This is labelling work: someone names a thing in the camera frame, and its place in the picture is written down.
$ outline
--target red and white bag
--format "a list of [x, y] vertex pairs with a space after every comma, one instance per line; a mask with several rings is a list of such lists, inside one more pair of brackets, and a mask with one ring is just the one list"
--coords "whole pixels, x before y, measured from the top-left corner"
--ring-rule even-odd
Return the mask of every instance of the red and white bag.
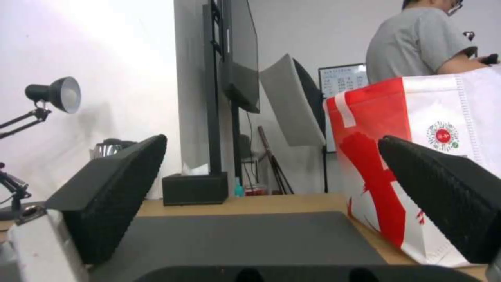
[[501, 68], [395, 78], [340, 93], [326, 107], [349, 214], [421, 264], [468, 265], [397, 183], [377, 141], [394, 135], [501, 176]]

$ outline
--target black box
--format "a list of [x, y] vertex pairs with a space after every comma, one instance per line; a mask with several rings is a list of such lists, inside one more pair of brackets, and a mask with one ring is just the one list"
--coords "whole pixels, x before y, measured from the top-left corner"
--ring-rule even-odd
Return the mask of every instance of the black box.
[[228, 175], [172, 175], [162, 179], [162, 191], [164, 206], [222, 204], [228, 198]]

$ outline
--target black desk lamp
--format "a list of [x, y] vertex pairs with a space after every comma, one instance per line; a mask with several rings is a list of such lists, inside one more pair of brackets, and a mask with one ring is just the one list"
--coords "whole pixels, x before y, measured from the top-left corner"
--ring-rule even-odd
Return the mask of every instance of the black desk lamp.
[[[26, 97], [35, 103], [35, 109], [20, 117], [14, 118], [6, 123], [0, 124], [0, 129], [18, 123], [22, 120], [34, 116], [36, 120], [22, 125], [16, 129], [7, 132], [0, 132], [0, 139], [16, 134], [19, 131], [30, 128], [41, 122], [44, 122], [51, 111], [47, 109], [46, 103], [50, 102], [56, 108], [67, 113], [75, 113], [80, 107], [81, 94], [80, 86], [73, 77], [64, 77], [56, 80], [51, 85], [32, 84], [26, 87]], [[21, 200], [31, 197], [26, 190], [28, 184], [22, 180], [2, 171], [4, 163], [0, 163], [0, 184], [6, 187], [12, 196], [11, 212], [0, 213], [0, 220], [11, 220], [16, 217], [21, 209]]]

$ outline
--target photography light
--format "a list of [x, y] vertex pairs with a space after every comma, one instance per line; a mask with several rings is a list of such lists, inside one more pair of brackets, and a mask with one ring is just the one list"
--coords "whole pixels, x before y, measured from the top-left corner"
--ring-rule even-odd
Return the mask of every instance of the photography light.
[[67, 113], [75, 113], [80, 107], [80, 86], [71, 76], [60, 78], [51, 85], [28, 85], [25, 93], [35, 104], [39, 101], [50, 102]]

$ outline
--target desk surface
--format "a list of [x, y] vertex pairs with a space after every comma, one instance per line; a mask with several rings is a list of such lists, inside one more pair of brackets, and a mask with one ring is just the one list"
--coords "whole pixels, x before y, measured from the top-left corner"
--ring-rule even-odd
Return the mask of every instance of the desk surface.
[[[138, 216], [190, 216], [190, 215], [238, 215], [238, 214], [277, 214], [341, 211], [346, 213], [346, 203], [342, 196], [269, 196], [229, 198], [223, 205], [164, 207], [162, 201], [145, 201]], [[401, 250], [395, 248], [379, 234], [366, 228], [358, 221], [350, 219], [367, 241], [389, 264], [416, 264]], [[10, 223], [0, 222], [0, 229], [8, 228]], [[0, 233], [0, 241], [5, 233]], [[485, 280], [485, 266], [460, 269], [473, 277]]]

